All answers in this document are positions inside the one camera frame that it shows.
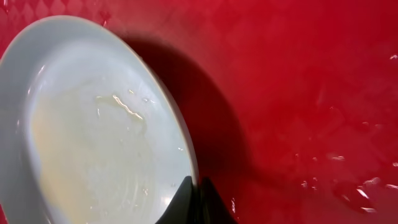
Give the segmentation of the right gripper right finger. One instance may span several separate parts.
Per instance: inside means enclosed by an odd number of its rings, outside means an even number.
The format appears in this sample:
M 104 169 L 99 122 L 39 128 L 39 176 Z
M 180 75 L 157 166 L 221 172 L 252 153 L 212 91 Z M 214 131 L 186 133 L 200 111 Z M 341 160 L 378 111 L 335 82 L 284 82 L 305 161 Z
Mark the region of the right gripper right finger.
M 223 203 L 212 181 L 205 177 L 200 184 L 199 217 L 203 224 L 237 224 Z

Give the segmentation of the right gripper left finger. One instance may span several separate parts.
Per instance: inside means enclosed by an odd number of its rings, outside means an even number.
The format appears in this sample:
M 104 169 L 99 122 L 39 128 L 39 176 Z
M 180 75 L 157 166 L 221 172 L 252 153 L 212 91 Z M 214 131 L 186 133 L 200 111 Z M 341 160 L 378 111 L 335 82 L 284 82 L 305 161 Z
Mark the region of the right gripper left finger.
M 186 176 L 155 224 L 189 224 L 194 220 L 192 177 Z

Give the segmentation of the light blue plate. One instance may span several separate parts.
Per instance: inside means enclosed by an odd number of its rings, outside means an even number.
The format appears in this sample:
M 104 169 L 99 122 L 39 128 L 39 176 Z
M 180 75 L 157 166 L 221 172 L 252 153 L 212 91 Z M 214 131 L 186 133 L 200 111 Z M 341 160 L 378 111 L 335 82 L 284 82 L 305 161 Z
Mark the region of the light blue plate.
M 8 223 L 155 223 L 198 182 L 187 126 L 127 43 L 73 16 L 33 22 L 1 58 Z

